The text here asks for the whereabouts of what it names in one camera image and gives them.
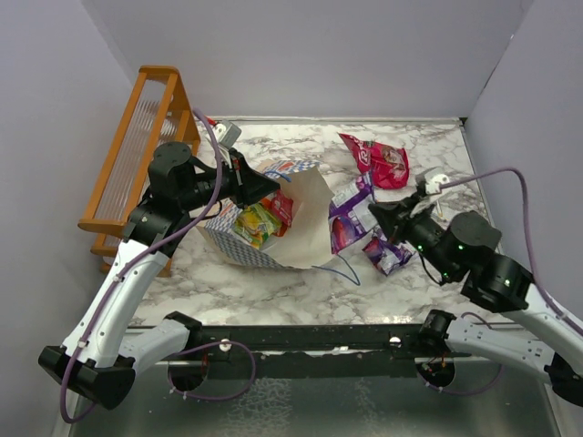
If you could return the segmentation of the yellow green snack packet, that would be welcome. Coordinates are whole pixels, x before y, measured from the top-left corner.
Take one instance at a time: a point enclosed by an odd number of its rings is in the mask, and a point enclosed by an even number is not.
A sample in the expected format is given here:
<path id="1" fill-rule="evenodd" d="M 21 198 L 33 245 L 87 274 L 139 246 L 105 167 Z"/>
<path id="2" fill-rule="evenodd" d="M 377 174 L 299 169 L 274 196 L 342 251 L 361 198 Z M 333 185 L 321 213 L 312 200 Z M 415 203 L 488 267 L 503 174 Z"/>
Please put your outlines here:
<path id="1" fill-rule="evenodd" d="M 281 221 L 261 203 L 244 209 L 235 219 L 231 230 L 255 249 L 260 249 L 267 239 L 281 228 Z"/>

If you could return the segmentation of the blue checkered paper bag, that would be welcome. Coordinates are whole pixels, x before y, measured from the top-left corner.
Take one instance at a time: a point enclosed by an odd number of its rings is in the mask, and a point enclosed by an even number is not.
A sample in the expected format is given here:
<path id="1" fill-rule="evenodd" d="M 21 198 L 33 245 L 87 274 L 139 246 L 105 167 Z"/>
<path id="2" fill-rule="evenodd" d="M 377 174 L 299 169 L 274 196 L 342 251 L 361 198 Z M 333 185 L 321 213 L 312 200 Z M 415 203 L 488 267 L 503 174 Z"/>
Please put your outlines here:
<path id="1" fill-rule="evenodd" d="M 201 236 L 226 262 L 249 268 L 311 269 L 333 258 L 329 207 L 333 193 L 313 160 L 266 160 L 257 170 L 275 178 L 292 201 L 291 227 L 281 237 L 270 236 L 258 249 L 237 235 L 232 226 L 241 213 L 232 201 L 223 202 L 216 217 L 198 226 Z"/>

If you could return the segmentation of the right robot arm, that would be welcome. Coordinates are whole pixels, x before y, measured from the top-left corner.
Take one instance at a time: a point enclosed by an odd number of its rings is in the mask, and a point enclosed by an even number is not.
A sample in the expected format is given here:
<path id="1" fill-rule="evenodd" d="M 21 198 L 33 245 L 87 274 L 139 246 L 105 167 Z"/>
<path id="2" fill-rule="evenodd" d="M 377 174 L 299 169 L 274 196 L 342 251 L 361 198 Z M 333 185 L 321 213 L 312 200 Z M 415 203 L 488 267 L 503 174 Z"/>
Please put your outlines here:
<path id="1" fill-rule="evenodd" d="M 444 310 L 431 310 L 418 334 L 427 355 L 467 353 L 520 368 L 574 405 L 582 403 L 582 323 L 536 285 L 533 274 L 496 252 L 502 234 L 475 211 L 454 216 L 443 229 L 432 210 L 418 210 L 413 194 L 368 209 L 392 242 L 406 242 L 441 275 L 442 283 L 461 283 L 473 304 L 500 314 L 533 334 L 518 338 L 480 328 Z"/>

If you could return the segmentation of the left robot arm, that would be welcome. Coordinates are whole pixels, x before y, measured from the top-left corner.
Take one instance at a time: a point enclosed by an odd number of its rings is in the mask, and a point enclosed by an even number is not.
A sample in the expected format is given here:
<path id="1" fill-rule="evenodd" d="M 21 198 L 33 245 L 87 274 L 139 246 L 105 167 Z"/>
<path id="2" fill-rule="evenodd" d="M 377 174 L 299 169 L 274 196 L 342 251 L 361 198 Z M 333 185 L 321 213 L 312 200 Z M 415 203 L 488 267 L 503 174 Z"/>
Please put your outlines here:
<path id="1" fill-rule="evenodd" d="M 149 186 L 128 217 L 118 253 L 81 321 L 59 346 L 46 346 L 39 365 L 61 386 L 113 410 L 136 377 L 164 358 L 187 360 L 201 346 L 198 321 L 172 313 L 158 326 L 126 341 L 124 335 L 145 292 L 167 265 L 184 236 L 203 214 L 230 199 L 246 208 L 277 191 L 279 183 L 252 169 L 236 149 L 230 162 L 210 168 L 182 142 L 156 148 L 148 166 Z"/>

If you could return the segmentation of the large purple snack bag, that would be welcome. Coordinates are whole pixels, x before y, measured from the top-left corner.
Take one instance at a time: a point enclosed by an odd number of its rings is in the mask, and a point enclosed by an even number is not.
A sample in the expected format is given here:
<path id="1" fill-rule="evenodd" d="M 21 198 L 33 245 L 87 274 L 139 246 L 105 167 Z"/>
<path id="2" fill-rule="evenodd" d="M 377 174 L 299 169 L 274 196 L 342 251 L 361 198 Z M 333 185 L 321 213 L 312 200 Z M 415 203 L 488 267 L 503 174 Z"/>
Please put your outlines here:
<path id="1" fill-rule="evenodd" d="M 369 210 L 374 203 L 372 175 L 364 173 L 337 191 L 329 206 L 332 254 L 365 237 L 377 224 Z"/>

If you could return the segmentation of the red crisps bag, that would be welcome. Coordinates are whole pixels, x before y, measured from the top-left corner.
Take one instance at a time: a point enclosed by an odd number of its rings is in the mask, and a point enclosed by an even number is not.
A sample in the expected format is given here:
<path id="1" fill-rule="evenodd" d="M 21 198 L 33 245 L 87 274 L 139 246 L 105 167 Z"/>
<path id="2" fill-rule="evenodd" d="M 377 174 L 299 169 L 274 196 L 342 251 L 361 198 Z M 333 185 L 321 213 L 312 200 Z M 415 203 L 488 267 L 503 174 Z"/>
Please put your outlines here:
<path id="1" fill-rule="evenodd" d="M 380 189 L 401 189 L 407 185 L 410 168 L 406 151 L 377 141 L 364 141 L 341 133 L 340 139 L 353 155 L 361 173 L 370 173 Z"/>

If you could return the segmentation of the purple snack packet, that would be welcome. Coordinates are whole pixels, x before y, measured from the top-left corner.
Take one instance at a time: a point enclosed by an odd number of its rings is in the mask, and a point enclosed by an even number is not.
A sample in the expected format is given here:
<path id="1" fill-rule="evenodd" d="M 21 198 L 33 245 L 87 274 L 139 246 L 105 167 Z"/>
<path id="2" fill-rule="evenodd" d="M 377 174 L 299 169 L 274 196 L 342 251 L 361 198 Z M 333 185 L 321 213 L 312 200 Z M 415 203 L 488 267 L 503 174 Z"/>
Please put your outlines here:
<path id="1" fill-rule="evenodd" d="M 413 256 L 404 244 L 390 242 L 380 229 L 373 231 L 370 241 L 363 247 L 363 253 L 384 276 L 404 267 Z"/>

